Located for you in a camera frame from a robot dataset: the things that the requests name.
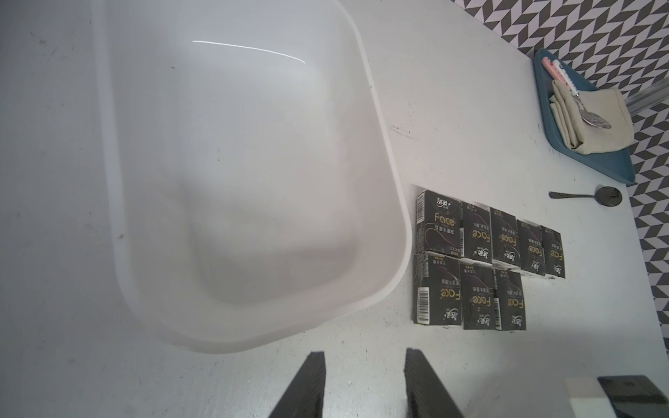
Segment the metal spoon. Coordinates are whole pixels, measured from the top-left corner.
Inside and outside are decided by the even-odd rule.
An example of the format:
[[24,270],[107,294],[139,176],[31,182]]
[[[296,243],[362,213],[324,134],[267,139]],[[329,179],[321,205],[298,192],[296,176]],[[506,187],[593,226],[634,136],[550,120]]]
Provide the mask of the metal spoon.
[[594,126],[596,128],[611,129],[611,124],[607,122],[606,119],[602,118],[596,113],[588,112],[588,110],[585,108],[585,105],[579,97],[580,95],[578,89],[571,81],[571,78],[569,78],[567,75],[567,71],[562,66],[562,63],[559,60],[553,60],[553,65],[556,67],[557,71],[560,73],[565,83],[569,87],[569,90],[571,91],[571,97],[574,98],[574,102],[576,102],[576,106],[579,108],[581,119],[583,119],[583,121],[588,125]]
[[552,199],[566,199],[568,197],[592,197],[600,205],[614,207],[618,206],[623,201],[623,195],[620,190],[611,186],[600,187],[596,190],[594,195],[572,195],[569,193],[558,193],[556,191],[549,191],[548,196]]
[[576,105],[579,108],[581,119],[583,119],[585,123],[596,128],[611,129],[611,124],[607,122],[606,119],[602,118],[596,113],[588,112],[588,110],[585,108],[585,105],[581,101],[578,92],[572,97],[574,98],[574,102],[576,102]]

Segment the table surface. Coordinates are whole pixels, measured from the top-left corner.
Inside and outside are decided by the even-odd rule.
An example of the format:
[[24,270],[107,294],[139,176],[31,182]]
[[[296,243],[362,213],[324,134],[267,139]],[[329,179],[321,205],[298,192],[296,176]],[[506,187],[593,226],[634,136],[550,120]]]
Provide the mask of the table surface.
[[[428,188],[562,233],[569,278],[524,281],[529,330],[414,325],[406,274],[371,308],[245,352],[147,335],[114,276],[88,0],[3,2],[1,416],[266,417],[311,350],[327,417],[404,417],[407,347],[467,417],[570,417],[565,377],[643,374],[669,393],[626,190],[549,146],[531,61],[447,0],[344,4],[411,216]],[[598,185],[623,203],[547,196]]]

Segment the metal rod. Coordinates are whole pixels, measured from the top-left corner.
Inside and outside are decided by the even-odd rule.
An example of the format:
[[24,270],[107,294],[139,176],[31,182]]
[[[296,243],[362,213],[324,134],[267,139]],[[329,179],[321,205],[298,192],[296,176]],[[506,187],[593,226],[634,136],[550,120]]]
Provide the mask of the metal rod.
[[667,98],[669,98],[669,78],[664,78],[649,88],[644,88],[640,92],[632,94],[625,100],[625,105],[630,111],[630,116],[634,116],[642,110],[662,103]]

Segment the blue tray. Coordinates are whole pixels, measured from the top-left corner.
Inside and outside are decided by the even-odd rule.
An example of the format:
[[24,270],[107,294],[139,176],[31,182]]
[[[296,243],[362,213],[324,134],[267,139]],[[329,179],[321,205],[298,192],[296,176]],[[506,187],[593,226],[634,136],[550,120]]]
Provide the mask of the blue tray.
[[[553,148],[564,155],[567,155],[588,167],[592,167],[616,181],[627,185],[634,183],[634,167],[632,166],[630,152],[627,148],[615,152],[605,152],[603,154],[583,155],[574,152],[565,146],[565,143],[562,141],[562,135],[560,135],[560,131],[553,118],[553,112],[549,107],[549,104],[551,103],[549,98],[553,95],[553,79],[551,75],[548,74],[548,71],[541,65],[541,60],[544,57],[548,57],[551,61],[555,60],[557,57],[542,48],[535,53],[534,61],[535,78],[537,80],[537,90],[539,91],[539,104],[541,105],[541,116],[543,117],[544,131],[546,131],[548,142],[551,143]],[[577,89],[583,90],[584,92],[593,92],[597,89],[591,82],[581,77],[580,74],[572,70],[567,64],[563,62],[562,65],[565,67],[567,74]]]

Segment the white plastic basin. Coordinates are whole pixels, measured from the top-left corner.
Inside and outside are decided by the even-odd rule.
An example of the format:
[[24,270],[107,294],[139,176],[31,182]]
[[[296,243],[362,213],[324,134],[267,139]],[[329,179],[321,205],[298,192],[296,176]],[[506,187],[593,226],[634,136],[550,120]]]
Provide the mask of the white plastic basin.
[[205,352],[370,306],[411,227],[355,25],[335,0],[93,0],[116,273]]

